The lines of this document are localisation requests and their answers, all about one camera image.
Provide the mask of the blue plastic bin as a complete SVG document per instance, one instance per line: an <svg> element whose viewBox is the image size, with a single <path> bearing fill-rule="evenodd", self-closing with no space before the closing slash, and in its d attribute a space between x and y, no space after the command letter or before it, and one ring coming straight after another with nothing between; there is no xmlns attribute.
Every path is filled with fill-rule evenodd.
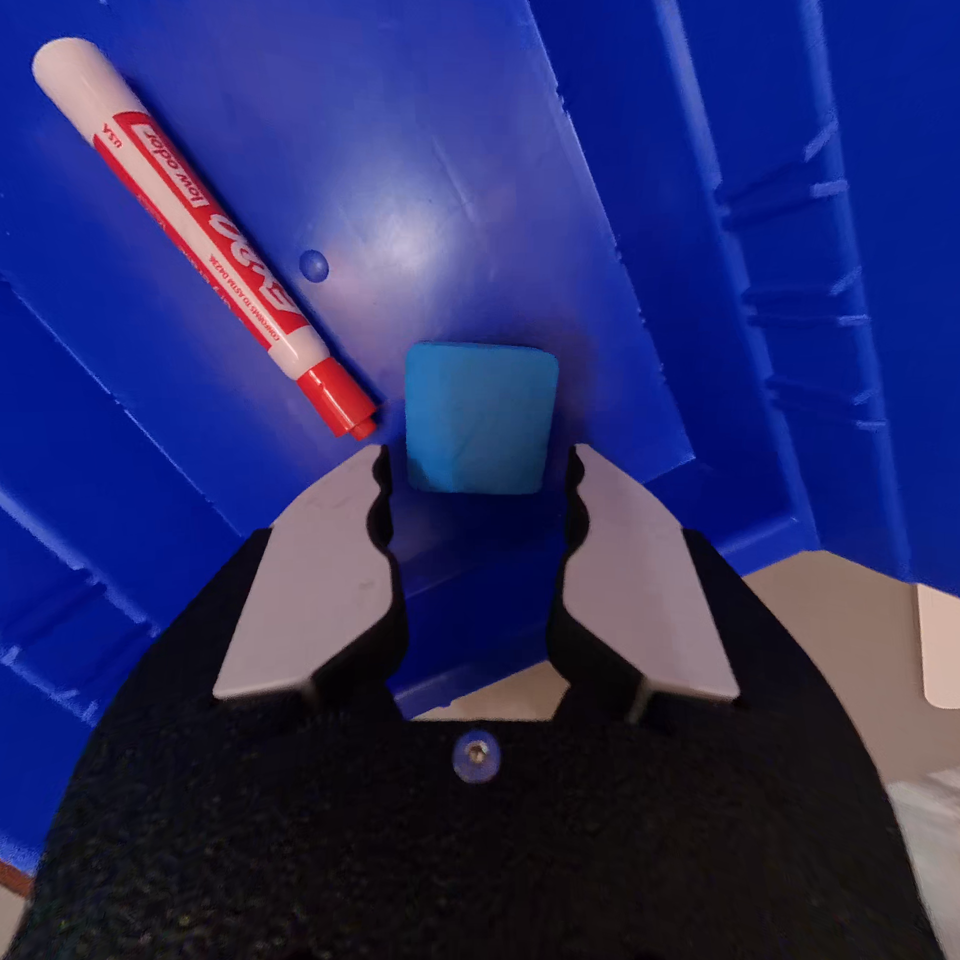
<svg viewBox="0 0 960 960"><path fill-rule="evenodd" d="M741 573L958 594L958 2L2 2L2 864L354 454L42 92L98 47L380 402L414 713L544 653L586 442ZM539 492L410 485L421 342L552 354Z"/></svg>

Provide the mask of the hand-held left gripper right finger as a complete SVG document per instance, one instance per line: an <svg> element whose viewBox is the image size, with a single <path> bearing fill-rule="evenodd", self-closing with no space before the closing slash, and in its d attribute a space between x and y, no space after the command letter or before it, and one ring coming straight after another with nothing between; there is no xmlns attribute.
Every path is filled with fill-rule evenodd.
<svg viewBox="0 0 960 960"><path fill-rule="evenodd" d="M585 443L569 450L565 494L546 651L574 702L628 723L659 694L736 702L740 686L674 514Z"/></svg>

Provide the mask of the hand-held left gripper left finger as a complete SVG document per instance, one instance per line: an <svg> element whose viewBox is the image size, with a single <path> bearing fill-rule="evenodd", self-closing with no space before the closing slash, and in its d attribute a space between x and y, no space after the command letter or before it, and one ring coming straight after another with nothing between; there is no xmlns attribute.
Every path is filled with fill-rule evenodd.
<svg viewBox="0 0 960 960"><path fill-rule="evenodd" d="M222 665L227 704L298 694L320 710L376 703L409 648L389 448L369 444L271 524Z"/></svg>

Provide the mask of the white whiteboard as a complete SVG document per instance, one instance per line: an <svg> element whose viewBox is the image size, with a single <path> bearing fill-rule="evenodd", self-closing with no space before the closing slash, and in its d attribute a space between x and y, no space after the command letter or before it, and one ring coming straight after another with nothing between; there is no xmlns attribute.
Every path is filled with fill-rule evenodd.
<svg viewBox="0 0 960 960"><path fill-rule="evenodd" d="M959 599L919 583L916 595L925 699L936 709L958 711Z"/></svg>

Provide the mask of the blue whiteboard eraser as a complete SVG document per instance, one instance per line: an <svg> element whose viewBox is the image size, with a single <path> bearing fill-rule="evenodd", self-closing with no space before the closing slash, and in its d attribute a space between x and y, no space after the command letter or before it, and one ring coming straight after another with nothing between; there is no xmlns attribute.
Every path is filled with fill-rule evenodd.
<svg viewBox="0 0 960 960"><path fill-rule="evenodd" d="M431 494L538 493L558 379L557 359L532 347L415 343L404 378L410 485Z"/></svg>

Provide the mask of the red whiteboard marker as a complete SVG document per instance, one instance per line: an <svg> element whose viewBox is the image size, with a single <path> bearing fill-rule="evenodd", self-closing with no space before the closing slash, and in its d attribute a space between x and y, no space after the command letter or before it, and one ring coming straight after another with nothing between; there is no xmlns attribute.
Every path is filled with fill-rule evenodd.
<svg viewBox="0 0 960 960"><path fill-rule="evenodd" d="M284 375L314 389L310 371L331 358L325 342L101 51L84 39L55 39L35 53L31 71Z"/></svg>

